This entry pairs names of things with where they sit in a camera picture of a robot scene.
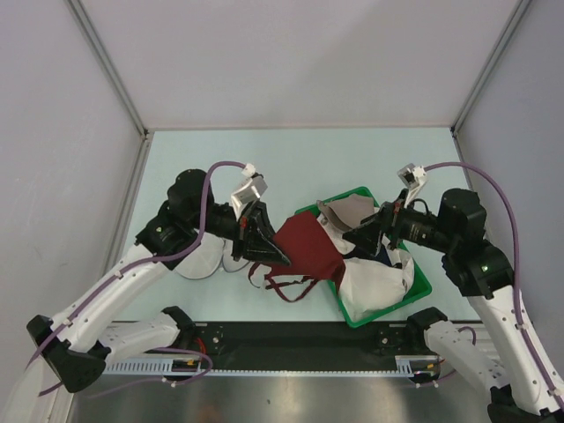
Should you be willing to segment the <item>dark red bra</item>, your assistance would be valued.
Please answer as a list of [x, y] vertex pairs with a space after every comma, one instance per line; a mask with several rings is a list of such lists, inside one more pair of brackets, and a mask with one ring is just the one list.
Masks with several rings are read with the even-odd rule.
[[[249, 281], [260, 265], [269, 267], [270, 271], [263, 276], [266, 289], [288, 303], [304, 299], [320, 281], [331, 281], [338, 291], [346, 271], [344, 258], [311, 211], [288, 218], [275, 233], [274, 241], [291, 264], [254, 263], [248, 272]], [[294, 299], [282, 291], [283, 287], [306, 282], [309, 285]]]

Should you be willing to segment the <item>white mesh laundry bag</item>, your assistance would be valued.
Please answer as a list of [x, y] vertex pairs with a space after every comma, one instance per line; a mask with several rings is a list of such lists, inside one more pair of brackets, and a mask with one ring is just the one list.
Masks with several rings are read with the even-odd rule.
[[202, 280], [218, 271], [235, 273], [249, 265], [245, 259], [232, 257], [233, 243], [216, 235], [205, 234], [199, 247], [175, 267], [174, 272], [188, 280]]

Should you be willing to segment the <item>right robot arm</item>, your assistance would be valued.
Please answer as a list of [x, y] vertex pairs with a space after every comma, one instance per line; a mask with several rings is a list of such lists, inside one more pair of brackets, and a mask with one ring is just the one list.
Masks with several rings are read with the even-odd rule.
[[506, 255], [485, 237], [486, 209], [476, 192], [449, 189], [439, 211], [416, 211], [406, 194], [345, 233], [345, 240], [376, 253], [382, 238], [391, 248], [410, 241], [442, 253], [447, 278], [484, 324], [500, 361], [456, 331], [437, 308], [408, 319], [406, 342], [416, 353], [437, 353], [486, 401], [492, 422], [561, 422], [563, 381], [542, 351], [525, 308], [515, 303], [516, 272]]

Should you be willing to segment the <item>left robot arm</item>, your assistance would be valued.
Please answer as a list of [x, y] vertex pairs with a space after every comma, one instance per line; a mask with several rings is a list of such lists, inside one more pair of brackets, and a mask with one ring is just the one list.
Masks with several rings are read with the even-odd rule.
[[235, 261], [290, 265], [274, 241], [261, 199], [267, 189], [263, 176], [250, 164], [231, 165], [241, 169], [244, 179], [229, 202], [216, 203], [212, 193], [212, 173], [220, 163], [206, 171], [180, 173], [157, 215], [113, 269], [65, 310], [52, 317], [37, 315], [27, 324], [36, 344], [32, 358], [44, 359], [68, 392], [89, 387], [117, 361], [160, 348], [182, 353], [193, 346], [193, 322], [178, 307], [164, 308], [151, 321], [125, 331], [108, 326], [148, 286], [191, 255], [204, 234], [231, 241]]

